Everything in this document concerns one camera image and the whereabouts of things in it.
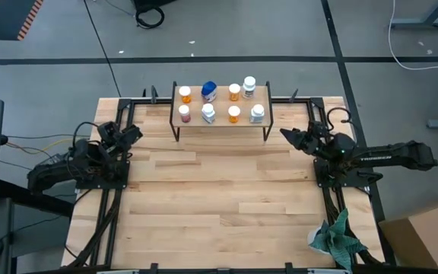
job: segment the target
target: cardboard box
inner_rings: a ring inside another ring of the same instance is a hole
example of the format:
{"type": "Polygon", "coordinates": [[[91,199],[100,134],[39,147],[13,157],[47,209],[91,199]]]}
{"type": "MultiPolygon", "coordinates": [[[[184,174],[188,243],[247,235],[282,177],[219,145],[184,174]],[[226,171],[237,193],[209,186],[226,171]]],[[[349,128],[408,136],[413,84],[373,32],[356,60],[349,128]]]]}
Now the cardboard box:
{"type": "Polygon", "coordinates": [[[438,269],[438,207],[379,226],[403,265],[438,269]]]}

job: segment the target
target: pill bottle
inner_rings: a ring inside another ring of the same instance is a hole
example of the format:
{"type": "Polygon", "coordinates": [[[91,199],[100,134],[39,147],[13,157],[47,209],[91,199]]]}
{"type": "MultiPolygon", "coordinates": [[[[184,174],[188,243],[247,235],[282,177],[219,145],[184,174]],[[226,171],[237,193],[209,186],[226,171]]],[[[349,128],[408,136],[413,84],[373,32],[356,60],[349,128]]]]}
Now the pill bottle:
{"type": "Polygon", "coordinates": [[[191,94],[190,87],[187,86],[180,87],[179,94],[182,97],[182,102],[184,104],[188,104],[192,101],[192,96],[190,96],[191,94]]]}
{"type": "Polygon", "coordinates": [[[227,111],[229,113],[229,122],[237,123],[240,120],[241,109],[237,106],[229,107],[227,111]]]}
{"type": "Polygon", "coordinates": [[[212,104],[204,104],[204,106],[202,106],[202,118],[204,118],[207,123],[214,122],[216,113],[214,112],[214,106],[212,106],[212,104]]]}
{"type": "Polygon", "coordinates": [[[229,100],[237,101],[240,99],[241,87],[238,84],[232,84],[229,86],[229,100]]]}
{"type": "Polygon", "coordinates": [[[179,107],[180,119],[184,123],[190,122],[190,110],[186,105],[182,105],[179,107]]]}
{"type": "Polygon", "coordinates": [[[251,116],[249,117],[250,123],[261,123],[263,122],[263,117],[265,116],[265,108],[256,104],[251,109],[251,116]]]}
{"type": "Polygon", "coordinates": [[[256,79],[252,76],[248,76],[244,78],[243,83],[243,97],[246,99],[250,99],[253,97],[256,88],[256,79]]]}
{"type": "Polygon", "coordinates": [[[209,81],[202,86],[202,98],[205,103],[210,103],[216,98],[217,85],[213,81],[209,81]]]}

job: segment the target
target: white cable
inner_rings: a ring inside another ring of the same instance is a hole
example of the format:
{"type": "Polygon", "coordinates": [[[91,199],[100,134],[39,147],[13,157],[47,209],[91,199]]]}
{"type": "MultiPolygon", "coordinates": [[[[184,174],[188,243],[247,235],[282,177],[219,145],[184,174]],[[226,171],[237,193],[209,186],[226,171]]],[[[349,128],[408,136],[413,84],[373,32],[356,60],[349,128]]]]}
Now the white cable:
{"type": "Polygon", "coordinates": [[[395,6],[396,6],[396,0],[393,0],[393,12],[392,12],[392,18],[389,20],[389,26],[388,26],[388,45],[389,45],[389,51],[392,53],[393,59],[404,69],[412,70],[412,71],[420,71],[420,70],[427,70],[427,69],[438,69],[438,66],[431,66],[427,68],[409,68],[403,64],[400,63],[398,58],[396,58],[393,48],[392,48],[392,24],[393,24],[393,18],[395,16],[395,6]]]}

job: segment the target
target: concrete floor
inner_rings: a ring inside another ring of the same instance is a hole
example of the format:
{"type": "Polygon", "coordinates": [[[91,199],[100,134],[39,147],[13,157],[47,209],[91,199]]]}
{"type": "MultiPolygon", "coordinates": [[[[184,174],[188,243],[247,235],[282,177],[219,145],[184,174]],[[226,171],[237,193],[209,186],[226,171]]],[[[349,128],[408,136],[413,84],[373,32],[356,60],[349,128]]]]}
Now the concrete floor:
{"type": "MultiPolygon", "coordinates": [[[[133,11],[129,0],[110,1],[133,11]]],[[[396,14],[420,17],[434,2],[398,0],[396,14]]],[[[334,56],[319,0],[179,0],[163,8],[166,20],[154,30],[135,27],[133,18],[104,0],[88,4],[106,53],[112,58],[192,53],[334,56]]],[[[344,56],[389,56],[386,26],[391,0],[331,0],[329,4],[344,56]]],[[[392,40],[400,56],[438,56],[437,30],[396,30],[392,40]]],[[[103,58],[82,0],[45,0],[24,41],[0,41],[0,59],[63,58],[103,58]]],[[[333,62],[115,64],[113,69],[124,97],[141,96],[143,88],[152,84],[160,96],[169,96],[172,81],[201,84],[214,79],[218,84],[229,84],[240,81],[245,74],[256,76],[259,82],[269,80],[273,95],[289,95],[299,88],[303,96],[344,96],[339,70],[333,62]]],[[[414,139],[430,145],[438,159],[438,131],[425,127],[427,119],[438,118],[438,70],[411,72],[395,63],[348,63],[347,69],[368,145],[414,139]]],[[[99,97],[115,96],[107,65],[0,66],[0,99],[5,102],[3,132],[7,135],[72,133],[80,121],[94,118],[99,97]]],[[[43,148],[55,140],[12,141],[43,148]]],[[[61,145],[51,152],[65,149],[61,145]]],[[[32,167],[43,157],[3,148],[1,159],[32,167]]],[[[438,167],[426,173],[398,167],[378,171],[385,175],[378,185],[387,218],[438,203],[438,167]]],[[[2,179],[21,186],[27,184],[26,172],[19,167],[0,166],[2,179]]],[[[67,184],[52,193],[72,191],[72,185],[67,184]]],[[[16,228],[51,218],[42,212],[18,212],[16,228]]],[[[22,231],[18,236],[20,251],[41,251],[20,257],[18,272],[57,268],[67,230],[68,220],[61,218],[22,231]],[[24,241],[26,237],[38,240],[24,241]]]]}

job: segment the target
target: white bottle cap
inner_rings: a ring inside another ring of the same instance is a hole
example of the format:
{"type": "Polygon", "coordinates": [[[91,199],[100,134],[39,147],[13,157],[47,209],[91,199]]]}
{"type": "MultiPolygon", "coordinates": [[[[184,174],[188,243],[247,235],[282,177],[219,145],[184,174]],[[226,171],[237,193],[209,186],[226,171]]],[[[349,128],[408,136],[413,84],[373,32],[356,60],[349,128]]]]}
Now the white bottle cap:
{"type": "Polygon", "coordinates": [[[256,104],[252,107],[252,111],[255,113],[255,115],[263,115],[265,108],[260,104],[256,104]]]}
{"type": "Polygon", "coordinates": [[[190,92],[191,92],[190,87],[187,87],[187,86],[180,87],[180,89],[179,89],[179,94],[181,96],[189,96],[190,92]]]}
{"type": "Polygon", "coordinates": [[[247,90],[255,89],[256,79],[252,76],[244,78],[244,88],[247,90]]]}
{"type": "Polygon", "coordinates": [[[229,92],[230,93],[239,93],[241,91],[241,87],[238,84],[232,84],[229,86],[229,92]]]}
{"type": "Polygon", "coordinates": [[[180,115],[188,115],[189,114],[189,107],[187,107],[186,105],[180,106],[179,113],[180,113],[180,115]]]}
{"type": "Polygon", "coordinates": [[[213,111],[214,111],[214,106],[212,106],[212,104],[204,104],[204,106],[202,106],[203,113],[210,114],[213,111]]]}
{"type": "Polygon", "coordinates": [[[229,110],[227,112],[229,113],[229,115],[236,117],[240,115],[241,109],[237,106],[232,106],[229,107],[229,110]]]}

